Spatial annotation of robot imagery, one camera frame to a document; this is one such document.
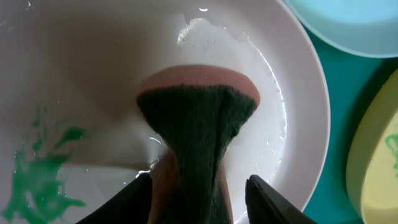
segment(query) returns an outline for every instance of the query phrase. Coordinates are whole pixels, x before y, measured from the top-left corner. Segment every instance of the sponge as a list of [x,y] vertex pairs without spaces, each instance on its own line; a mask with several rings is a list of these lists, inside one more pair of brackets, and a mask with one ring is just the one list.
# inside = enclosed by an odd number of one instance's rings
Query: sponge
[[260,102],[254,84],[226,68],[177,66],[146,80],[136,101],[177,159],[177,189],[159,222],[232,223],[220,162]]

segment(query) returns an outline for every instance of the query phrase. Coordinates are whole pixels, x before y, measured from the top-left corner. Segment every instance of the green scrubbing pad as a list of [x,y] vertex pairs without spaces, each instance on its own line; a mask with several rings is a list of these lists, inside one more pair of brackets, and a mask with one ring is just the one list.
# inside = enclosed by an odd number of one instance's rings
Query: green scrubbing pad
[[[212,73],[218,78],[207,81]],[[149,83],[168,83],[147,84],[137,104],[177,158],[178,189],[161,222],[231,223],[218,168],[227,145],[257,108],[258,91],[244,75],[218,67],[176,67],[159,74]]]

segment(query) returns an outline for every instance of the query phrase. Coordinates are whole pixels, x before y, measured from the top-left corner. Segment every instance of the white plate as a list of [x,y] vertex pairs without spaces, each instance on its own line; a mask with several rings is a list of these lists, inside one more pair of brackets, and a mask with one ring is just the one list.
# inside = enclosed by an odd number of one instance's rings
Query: white plate
[[225,155],[234,221],[248,222],[244,186],[251,174],[297,208],[306,206],[325,161],[329,98],[309,38],[280,1],[38,0],[1,6],[0,210],[10,199],[15,151],[26,145],[33,158],[37,108],[49,136],[36,156],[52,150],[69,126],[88,134],[62,147],[72,158],[57,176],[67,196],[86,206],[69,207],[55,222],[77,222],[96,210],[165,151],[138,115],[134,90],[151,73],[189,63],[242,72],[261,93],[257,111]]

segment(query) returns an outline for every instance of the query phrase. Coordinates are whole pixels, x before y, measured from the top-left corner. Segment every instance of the dish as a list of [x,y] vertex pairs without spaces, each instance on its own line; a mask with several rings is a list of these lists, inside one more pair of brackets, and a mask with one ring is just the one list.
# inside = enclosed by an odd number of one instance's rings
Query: dish
[[398,70],[366,111],[348,155],[348,196],[365,223],[397,223]]
[[134,92],[165,67],[193,63],[241,72],[261,94],[224,157],[234,221],[248,221],[244,183],[251,174],[304,209],[325,161],[329,98],[315,49],[282,2],[42,0],[10,3],[7,12],[0,210],[10,199],[15,151],[23,144],[34,157],[36,110],[47,109],[41,118],[49,126],[39,156],[68,128],[86,131],[60,149],[71,158],[57,176],[65,181],[59,191],[86,205],[68,207],[64,220],[77,222],[148,171],[166,148],[139,116]]
[[300,21],[328,44],[362,57],[398,56],[398,2],[285,0]]

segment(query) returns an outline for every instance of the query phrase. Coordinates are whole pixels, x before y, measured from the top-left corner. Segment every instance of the water droplet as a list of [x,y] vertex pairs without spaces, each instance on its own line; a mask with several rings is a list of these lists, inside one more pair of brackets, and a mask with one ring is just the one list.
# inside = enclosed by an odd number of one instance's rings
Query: water droplet
[[157,140],[156,138],[149,138],[149,139],[151,139],[151,140],[154,140],[154,141],[156,141],[157,143],[159,143],[160,145],[162,144],[159,140]]
[[159,158],[156,158],[154,161],[150,162],[149,168],[153,169],[158,162],[159,162]]
[[150,172],[150,170],[140,170],[140,171],[138,171],[138,174],[136,175],[136,178],[139,177],[140,174],[149,173],[149,172]]
[[32,4],[28,1],[27,2],[27,7],[25,8],[25,10],[29,10],[29,8],[32,6]]
[[205,50],[207,50],[207,38],[209,38],[209,33],[206,33]]

